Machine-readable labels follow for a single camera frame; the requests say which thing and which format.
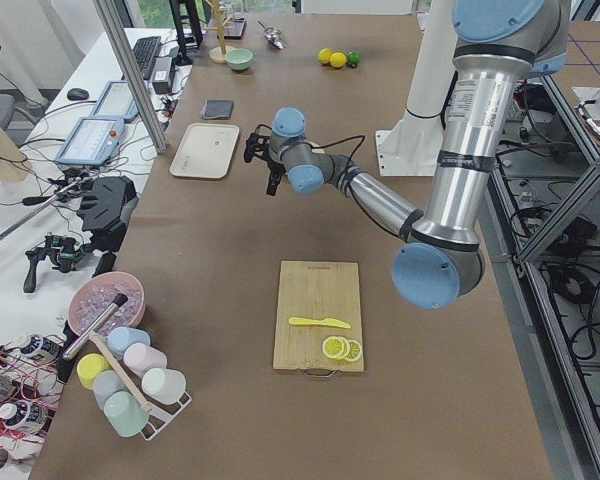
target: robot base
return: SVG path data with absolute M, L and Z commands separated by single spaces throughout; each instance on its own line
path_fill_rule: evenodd
M 393 130 L 378 130 L 375 138 L 383 177 L 433 176 L 442 145 L 437 117 L 421 119 L 405 113 Z

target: wooden cutting board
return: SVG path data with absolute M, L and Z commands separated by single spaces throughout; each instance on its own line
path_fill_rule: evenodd
M 351 329 L 292 326 L 289 317 L 343 320 Z M 322 341 L 340 335 L 362 344 L 358 264 L 283 261 L 280 267 L 273 368 L 306 371 L 364 371 L 364 355 L 356 362 L 322 354 Z

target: green bowl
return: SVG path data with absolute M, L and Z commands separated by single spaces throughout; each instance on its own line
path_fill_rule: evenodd
M 251 66 L 253 52 L 246 48 L 234 48 L 228 51 L 224 58 L 232 70 L 239 72 Z

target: paper cup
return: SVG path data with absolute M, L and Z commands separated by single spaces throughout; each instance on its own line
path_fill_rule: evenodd
M 127 390 L 120 377 L 118 377 L 118 374 L 113 370 L 106 370 L 98 375 L 93 381 L 92 388 L 100 410 L 104 410 L 104 404 L 111 395 Z
M 180 400 L 186 388 L 187 380 L 177 370 L 152 368 L 142 377 L 142 391 L 165 405 Z
M 134 343 L 151 345 L 151 337 L 144 330 L 131 327 L 114 328 L 107 337 L 107 347 L 118 358 L 122 358 L 127 348 Z
M 98 375 L 105 370 L 110 369 L 111 366 L 109 365 L 109 362 L 107 362 L 107 359 L 99 353 L 90 353 L 89 355 L 85 355 L 80 359 L 78 362 L 78 367 L 76 368 L 80 383 L 88 390 L 93 389 L 93 381 Z
M 142 378 L 152 368 L 167 368 L 167 356 L 144 343 L 134 343 L 124 352 L 124 364 Z
M 140 433 L 149 421 L 149 414 L 129 392 L 116 392 L 104 404 L 104 414 L 121 437 Z

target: white tray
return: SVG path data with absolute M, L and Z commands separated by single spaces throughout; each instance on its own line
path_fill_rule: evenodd
M 224 177 L 239 133 L 236 125 L 192 123 L 184 132 L 169 172 L 174 177 Z

